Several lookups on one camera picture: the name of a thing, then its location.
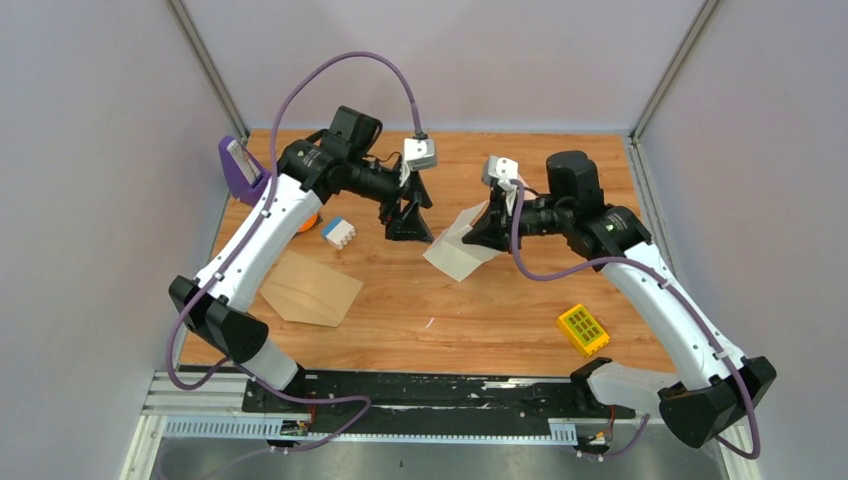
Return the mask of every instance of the wooden table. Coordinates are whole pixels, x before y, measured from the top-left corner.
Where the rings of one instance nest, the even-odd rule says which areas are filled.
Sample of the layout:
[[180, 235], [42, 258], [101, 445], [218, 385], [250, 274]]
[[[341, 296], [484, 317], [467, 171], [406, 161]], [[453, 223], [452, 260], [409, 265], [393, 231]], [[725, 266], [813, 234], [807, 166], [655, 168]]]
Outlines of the wooden table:
[[[309, 132], [281, 132], [277, 152]], [[372, 152], [385, 158], [399, 149], [406, 133], [386, 132]], [[490, 154], [512, 158], [521, 174], [547, 191], [545, 159], [563, 150], [584, 150], [598, 164], [609, 203], [638, 212], [620, 137], [435, 133], [439, 166], [423, 173], [435, 205], [424, 210], [433, 234], [448, 227], [460, 210], [488, 198], [480, 182]], [[248, 148], [270, 164], [269, 132], [254, 131]], [[218, 235], [223, 248], [249, 212], [232, 201]], [[256, 296], [250, 313], [266, 322], [274, 341], [307, 368], [370, 369], [445, 373], [567, 375], [586, 362], [554, 325], [583, 303], [612, 340], [601, 355], [633, 367], [673, 371], [662, 345], [627, 299], [593, 271], [551, 283], [524, 278], [512, 257], [500, 255], [461, 283], [421, 256], [423, 243], [390, 242], [377, 220], [377, 204], [354, 194], [332, 198], [325, 219], [342, 216], [357, 236], [341, 251], [321, 238], [320, 228], [295, 238], [289, 248], [364, 282], [338, 328], [286, 322]], [[536, 272], [550, 273], [581, 261], [560, 236], [526, 238], [523, 258]], [[220, 353], [189, 334], [181, 360], [211, 364]]]

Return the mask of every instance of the white wall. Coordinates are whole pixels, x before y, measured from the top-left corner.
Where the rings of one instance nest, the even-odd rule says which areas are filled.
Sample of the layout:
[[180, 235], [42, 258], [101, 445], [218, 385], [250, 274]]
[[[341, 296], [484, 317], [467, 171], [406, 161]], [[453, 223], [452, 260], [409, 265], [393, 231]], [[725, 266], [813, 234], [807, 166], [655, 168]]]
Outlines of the white wall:
[[643, 139], [675, 265], [777, 381], [768, 480], [845, 478], [848, 3], [725, 2]]
[[0, 59], [0, 478], [115, 478], [229, 125], [161, 1], [5, 2]]
[[[412, 84], [425, 127], [634, 126], [701, 0], [186, 0], [246, 122], [269, 127], [328, 58], [372, 50]], [[313, 82], [284, 125], [326, 127], [339, 104], [410, 128], [400, 85], [370, 60]]]

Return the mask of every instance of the yellow toy block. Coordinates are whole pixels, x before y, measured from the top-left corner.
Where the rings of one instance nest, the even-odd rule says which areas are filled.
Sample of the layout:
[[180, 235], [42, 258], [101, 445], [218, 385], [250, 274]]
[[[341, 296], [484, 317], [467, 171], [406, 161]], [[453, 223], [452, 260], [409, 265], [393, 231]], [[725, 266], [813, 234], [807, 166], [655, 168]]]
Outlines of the yellow toy block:
[[609, 335], [583, 304], [560, 315], [556, 324], [584, 357], [609, 343]]

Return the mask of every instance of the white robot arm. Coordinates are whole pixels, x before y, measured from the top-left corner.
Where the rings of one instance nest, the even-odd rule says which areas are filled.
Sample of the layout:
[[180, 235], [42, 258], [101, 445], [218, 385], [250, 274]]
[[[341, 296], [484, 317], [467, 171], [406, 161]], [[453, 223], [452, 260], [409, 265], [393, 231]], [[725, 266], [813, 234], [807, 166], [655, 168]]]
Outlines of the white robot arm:
[[[183, 321], [189, 330], [278, 390], [286, 388], [300, 367], [270, 340], [268, 326], [247, 310], [303, 223], [332, 195], [347, 190], [380, 204], [387, 239], [433, 240], [419, 211], [432, 202], [418, 173], [437, 164], [433, 140], [412, 139], [414, 148], [405, 149], [412, 152], [386, 168], [365, 159], [380, 131], [379, 120], [341, 107], [329, 129], [289, 145], [275, 172], [248, 158], [234, 139], [221, 142], [228, 186], [254, 208], [219, 255], [193, 279], [175, 278], [169, 293], [181, 312], [191, 305]], [[276, 177], [274, 189], [271, 175]]]
[[[597, 167], [585, 153], [555, 154], [547, 161], [547, 171], [550, 193], [516, 203], [513, 209], [509, 203], [514, 202], [519, 184], [518, 166], [510, 159], [491, 157], [483, 168], [483, 183], [491, 188], [489, 206], [463, 242], [512, 251], [525, 275], [553, 280], [582, 268], [535, 275], [520, 263], [517, 249], [521, 236], [564, 235], [572, 250], [590, 261], [585, 266], [600, 271], [636, 307], [677, 370], [673, 374], [638, 370], [598, 358], [574, 372], [572, 381], [584, 385], [592, 400], [601, 404], [661, 416], [680, 440], [700, 447], [745, 413], [733, 377], [741, 376], [756, 405], [776, 377], [774, 368], [765, 357], [748, 359], [710, 322], [632, 211], [604, 203]], [[691, 306], [703, 325], [672, 292]]]

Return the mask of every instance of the metal frame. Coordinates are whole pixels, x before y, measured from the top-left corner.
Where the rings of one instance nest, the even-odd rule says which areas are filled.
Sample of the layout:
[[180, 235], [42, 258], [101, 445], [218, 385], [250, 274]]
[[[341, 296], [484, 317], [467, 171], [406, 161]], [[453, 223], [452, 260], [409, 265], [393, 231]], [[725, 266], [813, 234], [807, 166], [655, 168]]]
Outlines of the metal frame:
[[[180, 26], [186, 41], [200, 63], [218, 100], [221, 102], [222, 108], [224, 108], [230, 122], [233, 124], [233, 128], [242, 137], [242, 141], [245, 141], [249, 135], [249, 130], [227, 91], [220, 74], [215, 68], [208, 51], [203, 45], [183, 1], [165, 0], [165, 3], [173, 13], [175, 21]], [[673, 258], [675, 258], [675, 255], [667, 239], [667, 229], [663, 222], [664, 215], [654, 197], [653, 179], [651, 178], [650, 170], [645, 168], [646, 161], [640, 145], [640, 138], [649, 126], [654, 114], [672, 87], [678, 73], [701, 38], [709, 20], [713, 17], [721, 3], [721, 0], [705, 0], [703, 2], [640, 115], [636, 127], [629, 134], [622, 134], [622, 132], [603, 132], [622, 135], [622, 142], [627, 153], [628, 165], [633, 176], [642, 216], [654, 235], [654, 241], [657, 243], [669, 268], [672, 270], [674, 270]], [[184, 336], [185, 332], [183, 331], [182, 337], [178, 339], [179, 348], [182, 348], [182, 338]], [[175, 352], [176, 358], [179, 357], [179, 353], [179, 351]], [[181, 373], [180, 376], [187, 380], [197, 380], [200, 374]], [[147, 480], [150, 478], [160, 442], [168, 428], [169, 417], [177, 417], [177, 419], [241, 419], [244, 423], [257, 425], [264, 425], [268, 421], [273, 423], [283, 417], [286, 419], [289, 419], [288, 417], [292, 417], [291, 419], [298, 417], [298, 415], [264, 415], [242, 412], [242, 395], [245, 391], [246, 382], [247, 377], [244, 375], [219, 373], [202, 388], [185, 392], [171, 385], [166, 374], [156, 372], [120, 478], [124, 480]], [[595, 419], [562, 420], [587, 424], [599, 421]], [[635, 422], [635, 420], [622, 420], [621, 422]], [[654, 418], [651, 420], [651, 423], [662, 423], [662, 420]], [[741, 448], [750, 448], [750, 440], [745, 432], [745, 427], [739, 425], [731, 427], [725, 431], [725, 435], [728, 440], [736, 445], [740, 445]], [[760, 478], [756, 462], [744, 460], [726, 449], [722, 449], [722, 457], [731, 480], [757, 480]]]
[[209, 80], [209, 85], [212, 87], [212, 91], [221, 103], [221, 108], [224, 109], [224, 113], [226, 113], [227, 118], [229, 118], [233, 129], [235, 129], [242, 143], [247, 142], [247, 137], [250, 135], [250, 129], [247, 127], [247, 124], [244, 123], [244, 119], [239, 113], [238, 108], [236, 108], [232, 95], [230, 95], [226, 85], [224, 85], [224, 80], [221, 78], [221, 74], [218, 73], [218, 69], [215, 67], [215, 63], [212, 61], [209, 51], [206, 50], [206, 46], [200, 38], [197, 27], [194, 26], [194, 22], [192, 21], [191, 15], [188, 13], [183, 0], [164, 0], [164, 2], [171, 11], [171, 14], [174, 16], [174, 21], [177, 22], [177, 26], [182, 32], [186, 43], [188, 43], [194, 57], [200, 64], [203, 74], [206, 75], [206, 79]]
[[654, 116], [654, 113], [656, 113], [665, 98], [665, 95], [668, 93], [674, 83], [674, 80], [677, 78], [677, 74], [686, 63], [686, 60], [689, 59], [689, 55], [695, 49], [698, 40], [700, 40], [701, 35], [706, 30], [710, 19], [713, 17], [713, 14], [716, 12], [716, 9], [719, 5], [721, 5], [721, 3], [722, 0], [705, 0], [704, 3], [701, 4], [701, 8], [695, 15], [695, 19], [692, 20], [692, 24], [689, 25], [689, 30], [687, 30], [686, 35], [683, 36], [683, 40], [677, 47], [677, 51], [674, 52], [674, 56], [671, 57], [671, 62], [669, 62], [668, 67], [666, 67], [665, 73], [663, 73], [657, 87], [654, 89], [654, 93], [651, 94], [648, 104], [645, 105], [645, 109], [639, 116], [639, 120], [636, 122], [636, 127], [630, 133], [630, 138], [638, 141], [645, 132], [648, 124], [651, 122], [651, 118]]

